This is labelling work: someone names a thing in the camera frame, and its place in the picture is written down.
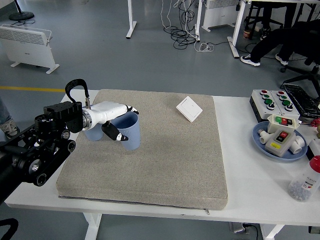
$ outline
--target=sneaker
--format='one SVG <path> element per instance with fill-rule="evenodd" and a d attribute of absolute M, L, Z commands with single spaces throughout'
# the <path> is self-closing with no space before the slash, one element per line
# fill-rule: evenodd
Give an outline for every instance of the sneaker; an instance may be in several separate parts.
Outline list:
<path fill-rule="evenodd" d="M 279 57 L 278 53 L 275 55 L 275 59 L 277 59 L 281 63 L 282 66 L 288 65 L 288 61 L 283 61 L 282 58 Z"/>
<path fill-rule="evenodd" d="M 271 28 L 262 28 L 262 34 L 260 40 L 262 41 L 271 33 Z"/>
<path fill-rule="evenodd" d="M 12 118 L 3 124 L 0 124 L 0 129 L 4 132 L 7 139 L 11 139 L 20 133 L 20 129 Z"/>
<path fill-rule="evenodd" d="M 250 64 L 255 67 L 260 66 L 260 62 L 253 62 L 253 61 L 251 61 L 250 57 L 251 57 L 250 54 L 248 56 L 242 56 L 242 57 L 240 57 L 240 61 L 245 64 Z"/>

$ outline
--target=blue cup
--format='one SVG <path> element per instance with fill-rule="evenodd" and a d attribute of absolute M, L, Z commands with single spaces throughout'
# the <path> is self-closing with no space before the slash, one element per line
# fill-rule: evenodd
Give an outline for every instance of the blue cup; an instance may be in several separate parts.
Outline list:
<path fill-rule="evenodd" d="M 122 135 L 129 138 L 128 141 L 121 142 L 125 149 L 135 150 L 140 146 L 139 115 L 128 111 L 126 114 L 111 120 L 111 123 Z"/>
<path fill-rule="evenodd" d="M 102 139 L 104 132 L 102 131 L 102 124 L 98 123 L 93 128 L 84 131 L 87 139 L 90 141 L 98 141 Z"/>

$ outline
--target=yellow floor line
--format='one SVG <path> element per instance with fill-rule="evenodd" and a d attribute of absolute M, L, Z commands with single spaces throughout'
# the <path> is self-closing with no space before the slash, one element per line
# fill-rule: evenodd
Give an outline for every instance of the yellow floor line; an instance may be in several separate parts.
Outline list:
<path fill-rule="evenodd" d="M 22 86 L 0 86 L 0 90 L 21 90 L 21 91 L 38 91 L 38 92 L 58 92 L 64 93 L 64 89 L 42 88 L 42 87 L 22 87 Z"/>

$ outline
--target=person's leg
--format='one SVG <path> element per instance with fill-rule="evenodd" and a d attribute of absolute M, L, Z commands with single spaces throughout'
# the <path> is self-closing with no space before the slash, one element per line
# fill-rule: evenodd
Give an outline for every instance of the person's leg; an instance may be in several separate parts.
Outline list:
<path fill-rule="evenodd" d="M 0 124 L 4 124 L 11 118 L 10 113 L 0 97 Z"/>
<path fill-rule="evenodd" d="M 282 47 L 281 57 L 289 59 L 292 54 L 294 45 L 300 42 L 300 32 L 297 28 L 283 28 L 272 31 L 264 40 L 260 41 L 251 51 L 251 54 L 247 57 L 241 57 L 243 63 L 251 64 L 260 63 L 261 58 L 269 53 L 272 49 L 279 44 L 285 45 Z"/>
<path fill-rule="evenodd" d="M 15 121 L 11 118 L 10 113 L 0 97 L 0 129 L 8 139 L 20 133 Z"/>
<path fill-rule="evenodd" d="M 284 17 L 284 28 L 291 28 L 294 16 L 296 13 L 297 4 L 296 3 L 286 3 L 286 11 Z"/>
<path fill-rule="evenodd" d="M 264 2 L 263 3 L 262 21 L 261 21 L 263 29 L 270 29 L 271 15 L 272 15 L 271 2 Z"/>

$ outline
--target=plastic bottle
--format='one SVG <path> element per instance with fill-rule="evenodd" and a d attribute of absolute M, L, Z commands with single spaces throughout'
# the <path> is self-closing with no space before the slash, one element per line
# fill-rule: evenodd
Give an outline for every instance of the plastic bottle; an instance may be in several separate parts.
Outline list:
<path fill-rule="evenodd" d="M 320 186 L 320 155 L 314 156 L 303 171 L 295 177 L 288 187 L 289 195 L 299 201 L 306 202 Z"/>

